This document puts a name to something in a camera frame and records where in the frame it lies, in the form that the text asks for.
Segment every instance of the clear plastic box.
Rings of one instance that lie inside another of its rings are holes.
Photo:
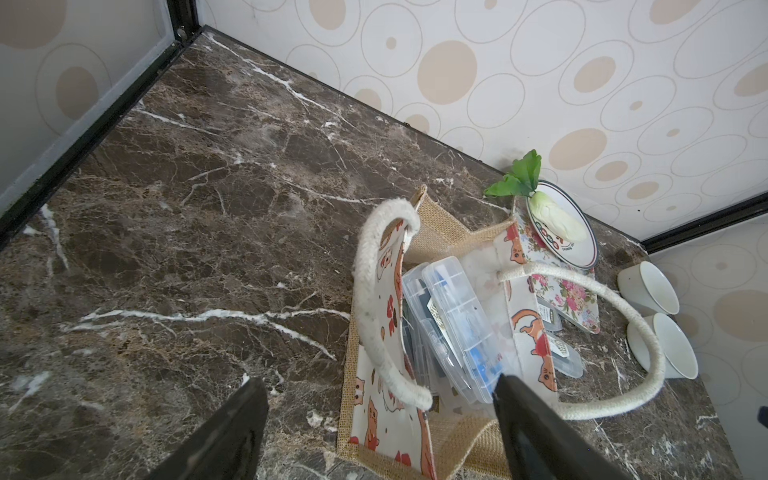
[[[422,329],[416,323],[415,316],[405,298],[402,301],[402,343],[406,355],[411,360],[416,382],[421,386],[430,387],[429,362],[432,358],[429,345],[424,343]]]
[[[448,346],[464,366],[454,376],[468,381],[478,401],[492,403],[505,355],[462,265],[456,257],[444,258],[424,266],[422,279],[433,300],[425,306],[443,324]]]
[[[464,372],[459,357],[454,354],[455,349],[450,343],[445,327],[441,325],[442,321],[438,323],[429,308],[434,305],[434,302],[422,279],[422,273],[428,265],[428,263],[422,263],[402,276],[403,298],[408,304],[413,320],[421,327],[422,343],[429,344],[432,354],[442,367],[442,373],[448,376],[451,384],[467,402],[472,403],[477,396],[472,391],[470,378]]]

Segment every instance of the plate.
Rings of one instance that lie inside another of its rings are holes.
[[[583,242],[572,243],[561,239],[557,235],[550,233],[547,226],[539,221],[531,214],[531,199],[525,200],[528,206],[528,214],[531,215],[531,221],[533,227],[536,229],[536,233],[543,239],[549,250],[555,254],[557,258],[563,260],[568,265],[575,266],[582,270],[589,270],[598,262],[598,242],[594,238],[594,232],[590,227],[587,218],[581,212],[581,208],[578,207],[576,202],[571,199],[568,194],[561,190],[557,185],[551,184],[546,180],[540,180],[536,191],[544,192],[566,213],[570,214],[573,218],[581,221],[581,223],[587,228],[589,232],[589,238]]]

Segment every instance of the white cup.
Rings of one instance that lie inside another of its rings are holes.
[[[656,313],[643,319],[656,333],[664,356],[667,357],[664,378],[695,379],[699,375],[699,363],[683,330],[677,326],[674,320],[663,313]],[[629,343],[634,358],[647,372],[650,368],[650,353],[640,336],[640,332],[632,323],[627,326],[627,343]]]
[[[625,268],[619,272],[618,284],[621,296],[643,315],[680,312],[680,301],[672,284],[651,262]]]

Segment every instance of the marble countertop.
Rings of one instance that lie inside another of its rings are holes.
[[[240,386],[270,389],[259,478],[374,478],[335,457],[356,232],[420,184],[475,229],[498,173],[204,32],[0,252],[5,478],[143,478]],[[598,279],[644,251],[601,223]],[[644,371],[626,320],[567,328],[561,400]],[[740,478],[700,380],[571,423],[631,478]],[[462,478],[476,478],[461,473]]]

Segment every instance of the white rope handle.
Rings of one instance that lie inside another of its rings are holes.
[[[387,200],[376,207],[360,230],[355,256],[355,285],[353,287],[353,311],[363,346],[371,363],[379,371],[389,391],[401,402],[421,410],[432,407],[431,392],[404,377],[389,356],[379,334],[381,325],[377,319],[375,301],[376,264],[379,261],[379,245],[384,230],[394,220],[401,218],[415,235],[421,227],[419,214],[410,202],[403,198]]]
[[[602,296],[607,301],[619,309],[627,317],[630,323],[637,327],[640,337],[648,346],[650,353],[650,371],[645,380],[635,389],[608,400],[598,400],[587,403],[561,403],[554,406],[554,410],[560,417],[566,420],[589,420],[611,415],[620,415],[621,413],[634,410],[644,403],[651,400],[659,393],[664,384],[664,367],[666,359],[664,351],[661,349],[659,339],[654,331],[643,320],[643,317],[637,310],[621,298],[617,293],[588,276],[581,275],[558,266],[544,265],[543,263],[530,262],[516,268],[500,272],[498,279],[500,281],[512,280],[524,276],[530,276],[538,273],[540,275],[554,276],[563,280],[569,280],[577,285],[592,290],[597,295]]]

